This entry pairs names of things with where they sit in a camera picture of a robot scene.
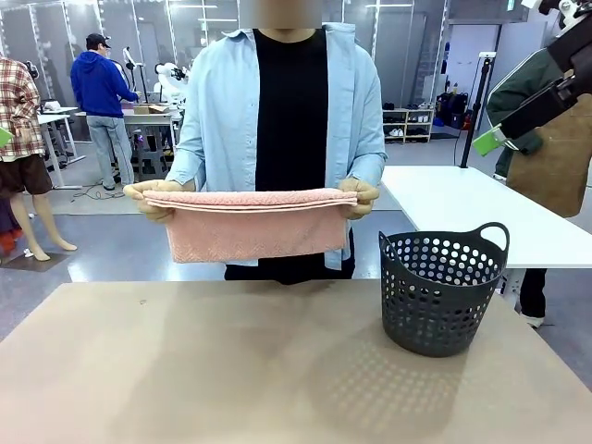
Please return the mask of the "grey mannequin base plate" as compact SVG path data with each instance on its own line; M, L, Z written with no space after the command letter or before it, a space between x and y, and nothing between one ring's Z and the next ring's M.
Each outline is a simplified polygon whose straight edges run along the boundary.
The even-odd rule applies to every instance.
M25 254L22 254L2 262L0 268L42 273L62 263L68 258L68 254L52 253L48 261L38 261L34 256L28 257Z

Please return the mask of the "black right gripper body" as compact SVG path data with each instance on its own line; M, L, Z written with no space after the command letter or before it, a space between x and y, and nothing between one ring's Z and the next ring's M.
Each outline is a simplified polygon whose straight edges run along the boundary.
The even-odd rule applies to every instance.
M572 76L557 83L559 96L592 94L592 21L581 21L548 47L563 73Z

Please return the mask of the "black bags pile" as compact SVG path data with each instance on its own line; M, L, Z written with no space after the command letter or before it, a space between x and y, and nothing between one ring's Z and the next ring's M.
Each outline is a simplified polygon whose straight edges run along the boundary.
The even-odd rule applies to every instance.
M444 92L437 98L436 118L444 126L461 130L465 121L469 96L465 93Z

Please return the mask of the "white desk with robot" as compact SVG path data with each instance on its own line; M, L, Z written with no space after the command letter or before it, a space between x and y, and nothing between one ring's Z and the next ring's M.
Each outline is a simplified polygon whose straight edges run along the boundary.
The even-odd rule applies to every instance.
M164 115L134 115L133 106L124 104L123 117L129 143L132 149L131 164L138 179L136 153L140 148L149 151L162 149L168 168L172 166L177 151L177 138L182 123L183 112L170 106Z

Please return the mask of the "white light on stand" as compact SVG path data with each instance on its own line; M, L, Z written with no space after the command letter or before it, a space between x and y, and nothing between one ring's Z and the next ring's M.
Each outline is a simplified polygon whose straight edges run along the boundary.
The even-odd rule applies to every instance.
M123 53L123 57L124 57L124 66L125 66L125 70L130 74L130 80L131 80L131 89L132 90L136 90L136 86L137 86L137 82L136 82L136 73L140 72L141 70L141 65L136 62L130 52L130 48L128 46L125 46L122 50Z

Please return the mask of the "person's right hand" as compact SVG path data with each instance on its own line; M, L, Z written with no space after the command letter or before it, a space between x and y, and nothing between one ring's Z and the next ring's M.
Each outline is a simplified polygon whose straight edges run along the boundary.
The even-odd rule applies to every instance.
M126 185L123 188L123 192L136 203L138 210L147 219L155 223L165 224L174 216L175 210L149 205L145 202L143 193L145 191L191 191L192 189L193 186L191 184L189 187L184 187L176 181L156 179Z

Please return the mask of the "mannequin in plaid shirt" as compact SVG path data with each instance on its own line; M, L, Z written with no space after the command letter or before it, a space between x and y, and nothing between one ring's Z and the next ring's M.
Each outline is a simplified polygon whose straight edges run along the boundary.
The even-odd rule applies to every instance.
M27 67L0 55L0 133L11 135L9 141L0 143L0 197L9 200L33 257L46 262L50 256L35 238L24 192L31 195L36 214L51 241L69 252L77 246L62 238L49 203L48 193L53 183L43 160L43 138L37 116L40 103L40 94Z

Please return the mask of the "pink terry towel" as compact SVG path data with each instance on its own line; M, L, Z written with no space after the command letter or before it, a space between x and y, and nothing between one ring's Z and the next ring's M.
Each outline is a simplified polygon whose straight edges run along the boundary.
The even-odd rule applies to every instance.
M166 231L177 263L234 263L340 250L347 244L343 209L354 191L146 191L168 209Z

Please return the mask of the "wooden shoe rack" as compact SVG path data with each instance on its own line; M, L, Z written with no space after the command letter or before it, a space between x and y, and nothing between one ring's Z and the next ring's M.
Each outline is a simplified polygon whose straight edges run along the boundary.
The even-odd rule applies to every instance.
M385 142L429 142L433 119L433 108L384 109L383 132Z

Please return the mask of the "dark grey perforated basket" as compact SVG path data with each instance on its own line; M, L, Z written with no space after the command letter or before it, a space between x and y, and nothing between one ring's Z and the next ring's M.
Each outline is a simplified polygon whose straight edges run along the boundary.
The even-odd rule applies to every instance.
M378 245L387 336L426 357L464 352L505 271L509 230L489 222L465 232L379 232Z

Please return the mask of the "person's left forearm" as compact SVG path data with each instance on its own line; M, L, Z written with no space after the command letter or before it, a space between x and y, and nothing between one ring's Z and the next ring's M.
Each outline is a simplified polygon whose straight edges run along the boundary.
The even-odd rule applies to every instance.
M377 186L387 161L384 135L369 132L362 135L356 145L347 178L358 179Z

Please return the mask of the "black stand with white top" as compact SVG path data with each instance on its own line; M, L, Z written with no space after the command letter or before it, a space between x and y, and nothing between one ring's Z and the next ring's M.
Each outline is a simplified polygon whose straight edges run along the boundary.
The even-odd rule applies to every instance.
M473 138L475 136L475 128L476 128L477 118L479 117L481 107L482 107L482 99L483 99L484 90L485 90L485 86L486 86L486 82L487 82L487 77L489 75L490 68L496 58L496 55L497 55L496 52L481 52L479 54L479 59L483 60L483 63L481 64L481 74L480 74L479 83L478 83L477 90L476 90L476 97L475 97L475 102L474 102L474 106L473 106L473 112L471 115L470 126L469 126L469 130L468 130L465 144L464 144L463 151L462 151L460 168L467 168L468 167L467 163L468 163L469 153L470 153Z

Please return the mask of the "grey plastic step stool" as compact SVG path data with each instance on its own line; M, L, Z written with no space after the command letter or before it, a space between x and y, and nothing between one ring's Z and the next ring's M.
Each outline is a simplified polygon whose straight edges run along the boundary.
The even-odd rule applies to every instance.
M138 180L165 179L168 173L168 165L162 149L149 151L140 148L137 153Z

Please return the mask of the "person in brown apron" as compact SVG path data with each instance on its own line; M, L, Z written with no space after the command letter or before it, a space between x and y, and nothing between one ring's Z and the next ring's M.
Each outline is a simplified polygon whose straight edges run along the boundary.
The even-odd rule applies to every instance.
M489 93L487 118L498 125L529 97L562 75L542 48L519 63ZM540 129L510 140L494 177L561 217L582 208L592 162L592 94Z

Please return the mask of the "long white table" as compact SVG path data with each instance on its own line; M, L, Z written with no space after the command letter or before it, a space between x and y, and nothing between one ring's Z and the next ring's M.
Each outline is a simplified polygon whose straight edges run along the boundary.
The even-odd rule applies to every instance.
M592 269L592 234L492 177L458 166L386 166L382 184L420 231L510 233L503 298L515 305L527 268Z

